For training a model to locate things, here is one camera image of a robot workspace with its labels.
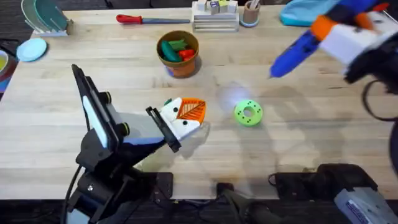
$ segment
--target orange plastic part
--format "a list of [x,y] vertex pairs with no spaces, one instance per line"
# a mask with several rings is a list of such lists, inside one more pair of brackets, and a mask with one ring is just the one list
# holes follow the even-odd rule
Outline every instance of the orange plastic part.
[[369,29],[369,30],[373,29],[372,22],[365,12],[356,15],[355,22],[363,29]]
[[320,15],[311,25],[312,34],[319,40],[322,41],[330,33],[333,26],[338,23],[329,19],[327,16]]
[[388,3],[388,2],[380,3],[377,6],[373,7],[373,11],[381,12],[381,11],[386,10],[389,6],[390,6],[390,3]]
[[195,98],[182,98],[177,119],[190,119],[202,123],[206,114],[206,102]]

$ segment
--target green donut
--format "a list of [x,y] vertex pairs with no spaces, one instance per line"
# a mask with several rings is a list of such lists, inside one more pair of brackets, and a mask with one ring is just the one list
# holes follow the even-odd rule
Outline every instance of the green donut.
[[[245,110],[250,111],[251,116],[246,116],[243,112]],[[234,115],[239,123],[245,126],[254,126],[262,119],[262,108],[254,100],[243,100],[235,106]]]

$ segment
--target red screwdriver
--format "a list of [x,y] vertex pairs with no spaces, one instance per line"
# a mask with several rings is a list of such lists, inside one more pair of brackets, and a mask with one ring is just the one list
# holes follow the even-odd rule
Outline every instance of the red screwdriver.
[[142,18],[141,16],[117,15],[116,20],[122,24],[181,24],[190,23],[189,19]]

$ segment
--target white box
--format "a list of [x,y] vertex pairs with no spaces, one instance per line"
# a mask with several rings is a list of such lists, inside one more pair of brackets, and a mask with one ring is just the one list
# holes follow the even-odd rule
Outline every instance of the white box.
[[199,11],[206,11],[207,0],[198,0],[197,8]]
[[238,2],[237,1],[229,0],[227,12],[228,13],[235,13],[237,7],[238,7]]
[[220,0],[218,1],[218,4],[220,5],[220,13],[224,13],[228,11],[228,1],[226,0]]
[[211,15],[215,15],[220,12],[220,5],[218,4],[218,1],[212,1],[209,2],[209,6]]

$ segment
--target cup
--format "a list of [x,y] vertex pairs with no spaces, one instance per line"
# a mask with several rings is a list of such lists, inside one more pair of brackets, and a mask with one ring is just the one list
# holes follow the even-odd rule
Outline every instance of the cup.
[[243,17],[242,17],[242,22],[244,24],[247,24],[247,26],[255,26],[258,23],[258,18],[259,18],[259,11],[260,11],[260,3],[257,4],[255,9],[250,9],[252,1],[248,1],[244,5],[244,11],[243,11]]
[[[164,55],[161,47],[162,40],[173,41],[181,39],[184,39],[185,43],[188,44],[187,48],[193,49],[195,51],[193,57],[184,62],[169,62],[163,59]],[[199,42],[196,37],[191,33],[182,30],[175,30],[166,33],[159,39],[159,41],[157,42],[156,51],[160,61],[167,67],[173,77],[186,78],[195,71],[195,60],[199,53]]]

